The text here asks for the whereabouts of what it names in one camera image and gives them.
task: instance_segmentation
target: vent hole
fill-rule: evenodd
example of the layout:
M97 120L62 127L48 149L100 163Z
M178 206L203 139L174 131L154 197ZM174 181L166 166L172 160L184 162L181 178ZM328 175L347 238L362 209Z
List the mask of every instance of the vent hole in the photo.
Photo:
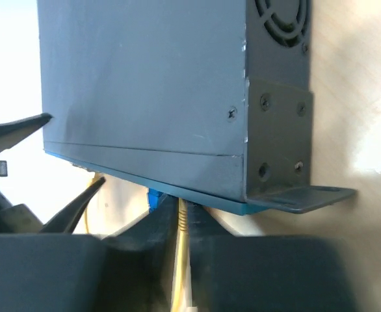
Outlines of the vent hole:
M284 47L303 41L309 26L310 0L255 0L267 32Z

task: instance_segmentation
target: metal edge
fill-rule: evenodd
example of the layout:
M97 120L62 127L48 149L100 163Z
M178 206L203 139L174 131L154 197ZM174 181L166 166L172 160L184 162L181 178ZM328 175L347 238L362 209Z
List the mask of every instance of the metal edge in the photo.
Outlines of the metal edge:
M117 171L114 169L110 169L104 166L99 166L89 162L87 163L84 161L78 161L77 159L62 156L57 153L52 153L50 151L45 150L45 152L48 155L58 157L60 159L64 159L65 161L70 161L71 163L78 164L82 167L91 169L93 171L103 172L114 177L119 177L120 179L128 180L130 182L143 185L150 189L156 189L160 192L164 192L171 196L183 198L190 202L192 201L194 203L199 203L200 205L217 208L223 211L227 211L229 213L233 213L235 215L237 214L237 215L243 216L247 214L258 213L260 211L264 211L268 209L268 207L265 207L262 205L250 205L247 203L226 200L224 198L219 198L212 195L196 192L193 190L188 190L186 188L175 187L174 185L169 185L169 184L154 181L151 179L146 179L144 177L140 177L137 175L127 174L125 172Z
M287 191L295 191L296 189L306 190L308 192L314 192L317 190L319 192L325 192L326 194L329 194L329 196L320 200L315 200L313 202L309 201L302 203L301 201L296 201L292 198L285 198L285 192L278 192L276 194L265 194L264 197L248 198L247 202L251 203L254 207L258 205L264 205L269 207L269 209L280 210L286 213L294 213L299 215L329 205L333 205L340 201L351 198L357 194L357 191L352 188L321 187L315 185L292 188Z

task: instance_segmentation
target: wooden surface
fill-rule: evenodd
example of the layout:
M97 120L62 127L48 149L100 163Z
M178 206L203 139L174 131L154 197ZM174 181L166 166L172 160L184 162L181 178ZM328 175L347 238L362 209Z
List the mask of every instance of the wooden surface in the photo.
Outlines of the wooden surface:
M358 189L357 198L304 215L213 213L244 235L341 240L374 297L368 310L381 311L381 0L314 1L312 41L312 182Z

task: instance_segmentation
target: wall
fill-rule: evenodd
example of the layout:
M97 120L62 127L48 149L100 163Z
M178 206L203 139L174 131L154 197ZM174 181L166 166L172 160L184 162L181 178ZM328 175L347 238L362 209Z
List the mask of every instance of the wall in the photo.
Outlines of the wall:
M42 111L37 8L35 0L0 0L0 123ZM8 177L0 191L27 204L42 221L82 192L91 173L46 155L42 131L0 154Z

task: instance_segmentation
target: cable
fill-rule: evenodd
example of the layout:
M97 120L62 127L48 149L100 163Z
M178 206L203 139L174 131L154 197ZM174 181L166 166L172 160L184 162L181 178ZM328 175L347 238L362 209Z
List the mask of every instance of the cable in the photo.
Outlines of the cable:
M92 184L94 184L97 180L100 179L101 176L102 176L101 174L95 172L94 177L91 179L91 181L89 181L88 186L90 187ZM85 211L84 211L84 224L85 224L86 234L90 234L89 225L88 225L88 207L89 207L89 203L86 206Z
M188 265L189 237L187 227L187 208L186 202L179 199L179 218L177 227L177 250L176 250L176 269L174 272L174 289L172 294L171 312L178 312L182 303L183 291L186 281L186 270Z

